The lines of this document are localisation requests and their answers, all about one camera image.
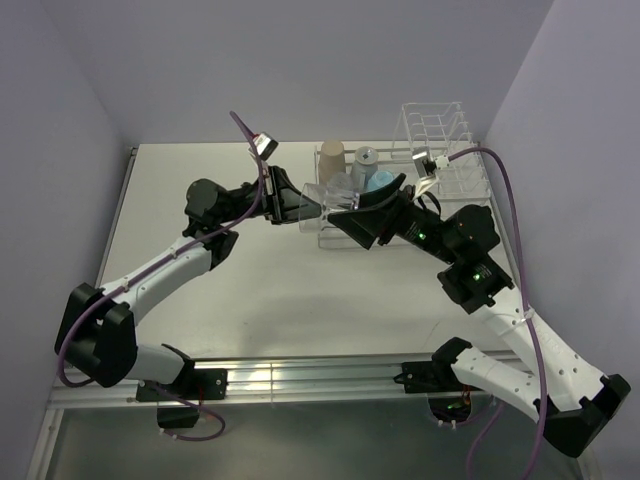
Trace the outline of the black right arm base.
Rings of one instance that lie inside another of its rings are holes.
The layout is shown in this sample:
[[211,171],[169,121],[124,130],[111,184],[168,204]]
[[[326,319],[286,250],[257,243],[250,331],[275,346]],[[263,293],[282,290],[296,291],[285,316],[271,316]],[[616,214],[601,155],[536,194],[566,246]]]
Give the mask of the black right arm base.
[[476,387],[461,383],[453,373],[452,365],[458,356],[472,347],[467,340],[453,337],[439,347],[430,360],[407,361],[401,364],[400,373],[393,382],[401,385],[405,394],[444,394],[453,397],[431,399],[429,412],[438,428],[455,431],[479,421],[495,405],[493,396],[489,396],[480,407],[472,402],[472,393],[479,392]]

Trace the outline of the light blue mug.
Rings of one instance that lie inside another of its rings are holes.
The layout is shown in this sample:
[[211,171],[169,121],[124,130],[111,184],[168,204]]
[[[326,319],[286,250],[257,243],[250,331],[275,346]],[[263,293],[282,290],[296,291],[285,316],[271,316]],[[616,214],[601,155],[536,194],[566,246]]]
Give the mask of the light blue mug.
[[366,192],[374,192],[377,191],[394,180],[394,174],[387,170],[378,170],[376,171],[371,178],[368,180],[366,184]]

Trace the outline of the grey footed ceramic mug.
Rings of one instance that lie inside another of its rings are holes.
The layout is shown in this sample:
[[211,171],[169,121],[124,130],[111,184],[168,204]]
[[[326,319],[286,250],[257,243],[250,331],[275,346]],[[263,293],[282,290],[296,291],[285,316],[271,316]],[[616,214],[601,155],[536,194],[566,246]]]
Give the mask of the grey footed ceramic mug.
[[355,150],[350,177],[357,190],[364,190],[378,170],[378,158],[378,151],[370,146],[362,146]]

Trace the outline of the clear glass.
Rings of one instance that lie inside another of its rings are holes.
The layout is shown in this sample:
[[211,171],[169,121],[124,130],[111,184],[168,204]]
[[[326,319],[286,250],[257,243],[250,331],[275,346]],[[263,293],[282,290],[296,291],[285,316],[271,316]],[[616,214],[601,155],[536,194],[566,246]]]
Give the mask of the clear glass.
[[341,197],[353,197],[356,194],[356,188],[352,177],[345,172],[335,173],[326,184],[330,193]]
[[358,209],[360,194],[353,197],[341,197],[328,191],[326,185],[306,183],[301,191],[304,195],[321,205],[321,216],[317,219],[298,223],[302,233],[318,233],[330,227],[328,215]]

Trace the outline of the beige plastic tumbler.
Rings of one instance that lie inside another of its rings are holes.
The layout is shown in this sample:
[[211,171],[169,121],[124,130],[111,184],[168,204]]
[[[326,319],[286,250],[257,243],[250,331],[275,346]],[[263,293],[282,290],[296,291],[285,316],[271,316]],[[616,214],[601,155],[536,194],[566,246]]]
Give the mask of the beige plastic tumbler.
[[318,160],[318,178],[328,184],[337,173],[346,172],[345,148],[341,141],[327,140],[322,143]]

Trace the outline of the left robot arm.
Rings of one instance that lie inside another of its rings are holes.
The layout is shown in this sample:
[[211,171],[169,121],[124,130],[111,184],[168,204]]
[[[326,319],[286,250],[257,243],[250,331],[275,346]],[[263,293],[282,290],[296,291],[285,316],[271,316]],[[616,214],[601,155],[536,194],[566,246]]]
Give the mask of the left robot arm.
[[209,179],[186,192],[186,229],[163,253],[124,277],[70,294],[54,351],[58,367],[72,365],[88,383],[108,388],[124,379],[154,382],[172,399],[195,386],[195,362],[176,348],[137,341],[140,321],[187,282],[225,261],[239,237],[240,222],[264,217],[274,225],[315,219],[320,205],[303,195],[277,166],[254,183],[227,190]]

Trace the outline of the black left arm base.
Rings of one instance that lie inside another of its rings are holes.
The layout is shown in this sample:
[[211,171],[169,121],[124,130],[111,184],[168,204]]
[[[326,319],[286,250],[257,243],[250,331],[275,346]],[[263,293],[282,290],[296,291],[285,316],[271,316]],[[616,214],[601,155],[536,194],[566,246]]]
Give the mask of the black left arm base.
[[[182,353],[184,366],[170,384],[140,380],[135,400],[140,403],[174,401],[177,407],[158,406],[156,422],[160,432],[174,440],[204,442],[217,439],[226,430],[224,418],[205,405],[206,400],[224,400],[228,385],[228,370],[225,368],[198,368],[194,359]],[[186,434],[201,419],[212,417],[219,423],[215,433],[197,437]]]

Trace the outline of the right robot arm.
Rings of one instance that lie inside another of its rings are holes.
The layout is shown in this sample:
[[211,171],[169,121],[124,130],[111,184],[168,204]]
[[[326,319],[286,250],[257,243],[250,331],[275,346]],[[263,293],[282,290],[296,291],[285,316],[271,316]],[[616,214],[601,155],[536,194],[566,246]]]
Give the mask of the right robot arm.
[[476,387],[544,423],[543,437],[579,457],[616,415],[631,387],[619,374],[589,364],[530,307],[490,251],[500,242],[490,208],[466,205],[447,219],[416,199],[399,180],[366,193],[328,222],[360,246],[399,237],[443,261],[437,278],[458,306],[504,341],[531,372],[494,360],[454,337],[432,356],[435,383]]

